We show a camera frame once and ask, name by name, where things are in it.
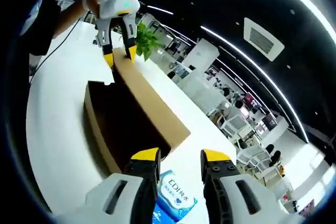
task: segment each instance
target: green plant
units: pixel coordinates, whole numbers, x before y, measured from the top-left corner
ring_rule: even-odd
[[[148,30],[146,26],[141,22],[138,24],[137,28],[136,43],[136,54],[139,56],[143,55],[145,61],[148,60],[153,50],[157,50],[158,48],[162,47],[154,34],[150,30]]]

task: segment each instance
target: white desk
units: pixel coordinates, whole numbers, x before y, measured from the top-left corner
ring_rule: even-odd
[[[49,52],[69,31],[52,42]],[[83,204],[86,193],[105,178],[92,157],[82,121],[87,81],[113,82],[101,48],[92,44],[96,34],[94,25],[79,22],[67,41],[38,70],[31,85],[27,108],[29,158],[40,191],[55,214]],[[112,32],[114,47],[123,45],[120,36]],[[225,152],[234,163],[236,150],[156,64],[137,57],[135,65],[191,132],[162,162],[161,171],[174,170],[185,183],[190,182],[190,192],[201,201],[201,149]],[[183,222],[206,219],[204,207],[202,202],[197,204]]]

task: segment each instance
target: black ceiling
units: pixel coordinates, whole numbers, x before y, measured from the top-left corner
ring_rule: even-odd
[[[230,46],[200,28],[201,25],[221,35],[245,52],[274,80],[286,95],[303,124],[328,137],[336,132],[336,46],[315,15],[298,0],[140,0],[169,10],[174,15],[141,7],[141,12],[153,14],[160,22],[181,32],[190,39],[200,38],[222,46],[246,65],[272,92],[303,139],[297,121],[288,106],[263,75]],[[336,24],[332,3],[319,0],[331,24]],[[272,33],[285,46],[273,62],[243,38],[244,18],[248,17]],[[233,69],[274,111],[281,108],[259,81],[242,64],[220,49],[219,59]],[[324,152],[325,144],[308,133],[309,139]]]

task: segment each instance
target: ceiling vent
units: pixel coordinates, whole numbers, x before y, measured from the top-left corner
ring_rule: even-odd
[[[270,61],[274,61],[285,48],[280,40],[249,18],[244,18],[244,39]]]

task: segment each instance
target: cardboard box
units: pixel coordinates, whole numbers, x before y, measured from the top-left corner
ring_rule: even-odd
[[[85,108],[100,152],[112,173],[122,172],[138,151],[177,148],[189,130],[162,101],[121,48],[113,50],[115,83],[89,81]]]

